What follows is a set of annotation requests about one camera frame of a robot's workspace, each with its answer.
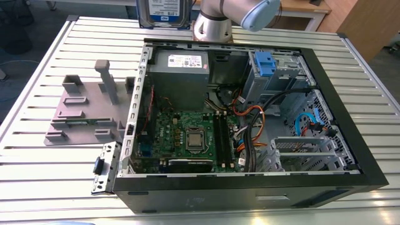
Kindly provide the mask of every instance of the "blue cable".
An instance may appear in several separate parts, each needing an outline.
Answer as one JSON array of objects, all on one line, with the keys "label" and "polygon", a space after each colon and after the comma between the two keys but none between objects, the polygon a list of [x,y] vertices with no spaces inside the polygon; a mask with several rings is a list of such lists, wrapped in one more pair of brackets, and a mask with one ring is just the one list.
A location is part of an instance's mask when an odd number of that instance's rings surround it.
[{"label": "blue cable", "polygon": [[324,123],[324,121],[320,119],[319,108],[314,108],[314,114],[315,114],[315,118],[318,119],[318,122],[324,126],[326,123]]},{"label": "blue cable", "polygon": [[310,113],[310,112],[303,112],[299,114],[296,120],[295,120],[295,131],[296,131],[296,135],[300,136],[302,134],[302,130],[300,130],[300,119],[302,119],[302,116],[308,116],[311,121],[314,123],[318,123],[318,119],[314,117],[314,115]]}]

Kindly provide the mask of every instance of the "sticker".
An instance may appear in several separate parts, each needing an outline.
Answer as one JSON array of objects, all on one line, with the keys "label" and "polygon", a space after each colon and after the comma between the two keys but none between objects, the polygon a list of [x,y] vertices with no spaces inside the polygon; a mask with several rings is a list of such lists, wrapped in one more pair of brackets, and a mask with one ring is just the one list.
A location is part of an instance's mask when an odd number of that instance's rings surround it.
[{"label": "sticker", "polygon": [[239,96],[239,97],[238,97],[238,100],[239,100],[242,103],[244,103],[244,100],[246,100],[246,99],[244,99],[242,96]]},{"label": "sticker", "polygon": [[180,16],[180,0],[150,0],[150,15],[166,15],[163,21],[168,21],[167,16]]},{"label": "sticker", "polygon": [[202,68],[202,56],[171,55],[168,56],[168,67]]},{"label": "sticker", "polygon": [[239,165],[246,165],[246,159],[243,158],[239,158],[239,162],[238,162]]}]

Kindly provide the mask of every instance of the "wooden desk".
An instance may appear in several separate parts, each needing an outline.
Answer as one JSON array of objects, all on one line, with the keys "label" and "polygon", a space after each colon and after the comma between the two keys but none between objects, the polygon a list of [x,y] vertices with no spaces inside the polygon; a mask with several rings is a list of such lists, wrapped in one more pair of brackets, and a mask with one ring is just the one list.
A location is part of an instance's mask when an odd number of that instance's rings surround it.
[{"label": "wooden desk", "polygon": [[[320,23],[326,17],[326,14],[331,13],[331,7],[324,1],[319,6],[310,4],[310,0],[280,0],[282,2],[282,16],[283,17],[300,17],[310,19],[306,31],[316,31]],[[194,10],[200,10],[202,0],[196,1]],[[288,20],[288,23],[296,23],[302,21]]]}]

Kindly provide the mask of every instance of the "cpu socket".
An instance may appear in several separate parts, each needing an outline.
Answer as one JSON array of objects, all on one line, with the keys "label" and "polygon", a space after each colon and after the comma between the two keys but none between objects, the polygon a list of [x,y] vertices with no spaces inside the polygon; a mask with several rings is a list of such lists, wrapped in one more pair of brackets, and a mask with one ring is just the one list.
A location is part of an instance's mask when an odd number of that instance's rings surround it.
[{"label": "cpu socket", "polygon": [[192,154],[199,154],[204,151],[204,128],[202,127],[190,127],[186,129],[187,141],[186,146],[187,150]]}]

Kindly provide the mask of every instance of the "blue drive bay latch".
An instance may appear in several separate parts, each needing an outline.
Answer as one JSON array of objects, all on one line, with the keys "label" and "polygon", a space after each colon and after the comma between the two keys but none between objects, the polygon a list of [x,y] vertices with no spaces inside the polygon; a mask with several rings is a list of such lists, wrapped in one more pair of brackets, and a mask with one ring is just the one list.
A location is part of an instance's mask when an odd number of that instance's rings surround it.
[{"label": "blue drive bay latch", "polygon": [[255,60],[260,69],[260,76],[272,76],[276,70],[275,59],[270,52],[255,52]]}]

